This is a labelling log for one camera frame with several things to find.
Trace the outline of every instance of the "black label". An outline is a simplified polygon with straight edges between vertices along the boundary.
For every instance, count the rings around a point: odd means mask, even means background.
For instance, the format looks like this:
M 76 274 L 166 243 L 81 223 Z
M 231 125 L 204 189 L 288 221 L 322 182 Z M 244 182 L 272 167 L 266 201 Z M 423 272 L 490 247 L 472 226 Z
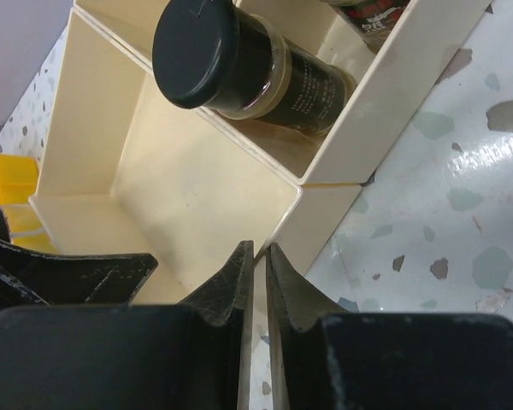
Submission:
M 383 45 L 409 0 L 363 0 L 350 6 L 334 6 L 372 45 Z
M 345 104 L 345 80 L 335 68 L 288 42 L 292 76 L 280 103 L 259 120 L 306 134 L 327 130 Z

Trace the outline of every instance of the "black cap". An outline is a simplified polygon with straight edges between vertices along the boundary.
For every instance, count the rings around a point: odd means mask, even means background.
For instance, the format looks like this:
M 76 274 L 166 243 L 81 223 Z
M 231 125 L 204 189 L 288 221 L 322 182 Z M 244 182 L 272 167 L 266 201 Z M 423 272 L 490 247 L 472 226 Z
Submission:
M 171 0 L 152 50 L 160 91 L 182 108 L 244 107 L 266 84 L 271 58 L 263 25 L 231 0 Z

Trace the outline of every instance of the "beige container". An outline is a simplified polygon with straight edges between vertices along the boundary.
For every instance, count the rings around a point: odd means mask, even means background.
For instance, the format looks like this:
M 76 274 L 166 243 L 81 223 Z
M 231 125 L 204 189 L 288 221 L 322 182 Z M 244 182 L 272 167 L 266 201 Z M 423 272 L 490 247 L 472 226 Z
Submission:
M 152 253 L 159 267 L 136 303 L 178 302 L 244 239 L 256 251 L 279 242 L 305 272 L 359 191 L 297 186 L 235 144 L 214 116 L 169 103 L 147 66 L 71 14 L 31 204 L 67 255 Z M 260 281 L 259 329 L 263 294 Z
M 153 33 L 168 0 L 76 0 L 76 8 L 151 66 Z M 341 17 L 319 0 L 237 0 L 285 37 L 359 82 L 339 120 L 322 140 L 229 121 L 205 111 L 223 133 L 270 169 L 298 184 L 362 183 L 429 93 L 490 0 L 411 0 L 375 56 Z

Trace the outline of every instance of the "spice jar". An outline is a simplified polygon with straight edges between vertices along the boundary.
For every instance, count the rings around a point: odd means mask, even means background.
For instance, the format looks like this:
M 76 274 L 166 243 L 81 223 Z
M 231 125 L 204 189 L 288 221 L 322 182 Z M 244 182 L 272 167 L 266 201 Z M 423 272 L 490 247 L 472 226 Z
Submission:
M 352 26 L 377 53 L 398 22 L 409 0 L 322 0 Z
M 156 83 L 182 108 L 207 107 L 320 135 L 356 87 L 340 69 L 283 38 L 231 0 L 171 0 L 152 51 Z

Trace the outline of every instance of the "gray wall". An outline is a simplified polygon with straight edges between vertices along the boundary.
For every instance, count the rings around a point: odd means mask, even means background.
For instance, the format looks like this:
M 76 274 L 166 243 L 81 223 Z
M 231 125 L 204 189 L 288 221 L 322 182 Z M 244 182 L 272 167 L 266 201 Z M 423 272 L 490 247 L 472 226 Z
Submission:
M 0 0 L 0 123 L 67 25 L 72 0 Z

